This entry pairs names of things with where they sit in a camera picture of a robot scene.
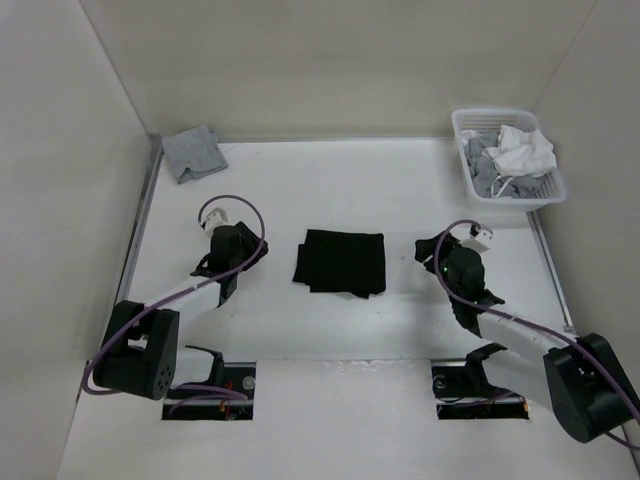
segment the gray cloth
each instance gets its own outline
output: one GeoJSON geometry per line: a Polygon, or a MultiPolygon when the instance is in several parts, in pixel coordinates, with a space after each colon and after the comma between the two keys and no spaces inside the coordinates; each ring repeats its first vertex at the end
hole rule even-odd
{"type": "MultiPolygon", "coordinates": [[[[473,181],[473,188],[481,197],[491,198],[491,184],[499,175],[493,159],[483,155],[485,148],[497,147],[500,132],[491,132],[474,137],[464,147],[464,154],[467,157],[469,172],[473,181]]],[[[498,193],[507,178],[500,178],[496,181],[493,190],[498,193]]],[[[514,177],[505,187],[500,197],[512,198],[533,198],[536,191],[542,186],[544,177],[534,178],[531,175],[514,177]]]]}
{"type": "Polygon", "coordinates": [[[169,170],[178,183],[224,170],[229,166],[218,149],[218,136],[202,125],[162,139],[169,170]]]}

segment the black cloth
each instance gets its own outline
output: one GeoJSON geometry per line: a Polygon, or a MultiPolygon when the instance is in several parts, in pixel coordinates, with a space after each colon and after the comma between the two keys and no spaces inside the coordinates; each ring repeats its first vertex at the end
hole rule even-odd
{"type": "Polygon", "coordinates": [[[386,289],[384,235],[307,230],[298,245],[296,283],[312,293],[350,292],[361,298],[386,289]]]}

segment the laundry basket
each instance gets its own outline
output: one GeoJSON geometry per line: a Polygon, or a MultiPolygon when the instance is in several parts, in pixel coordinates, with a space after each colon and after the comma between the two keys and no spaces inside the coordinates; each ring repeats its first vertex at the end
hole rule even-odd
{"type": "Polygon", "coordinates": [[[451,121],[462,163],[467,200],[471,208],[474,210],[530,212],[550,203],[564,201],[567,192],[562,175],[557,168],[544,176],[542,187],[536,192],[535,198],[484,198],[478,195],[473,188],[460,133],[465,130],[475,130],[479,133],[498,132],[501,125],[515,127],[523,132],[533,132],[540,129],[538,119],[533,113],[506,108],[467,108],[453,112],[451,121]]]}

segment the white table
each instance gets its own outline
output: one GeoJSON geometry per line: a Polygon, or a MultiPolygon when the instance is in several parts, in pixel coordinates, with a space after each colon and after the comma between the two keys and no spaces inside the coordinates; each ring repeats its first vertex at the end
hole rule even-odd
{"type": "MultiPolygon", "coordinates": [[[[194,269],[208,251],[196,214],[214,195],[238,194],[258,207],[269,254],[241,274],[226,305],[189,325],[181,341],[237,361],[463,357],[484,342],[460,328],[435,277],[413,259],[417,239],[433,237],[461,218],[494,228],[495,246],[483,255],[488,287],[527,318],[562,328],[562,310],[526,214],[469,211],[451,141],[222,149],[230,167],[198,181],[179,185],[161,167],[129,298],[153,298],[194,269]],[[311,294],[293,284],[297,247],[308,228],[384,233],[387,291],[362,300],[311,294]]],[[[232,223],[242,220],[259,232],[247,207],[231,200],[221,206],[232,223]]]]}
{"type": "MultiPolygon", "coordinates": [[[[416,239],[460,218],[490,225],[489,288],[527,318],[563,326],[527,216],[470,212],[450,140],[223,149],[229,169],[197,182],[177,185],[160,170],[129,297],[154,297],[192,271],[208,248],[196,224],[205,200],[254,202],[269,254],[181,338],[227,360],[258,360],[254,420],[163,422],[157,402],[82,395],[59,480],[637,478],[624,448],[606,438],[578,444],[535,404],[530,421],[437,420],[424,359],[461,357],[483,342],[413,260],[416,239]],[[362,300],[292,284],[307,228],[384,233],[387,291],[362,300]]],[[[246,207],[222,206],[257,231],[246,207]]]]}

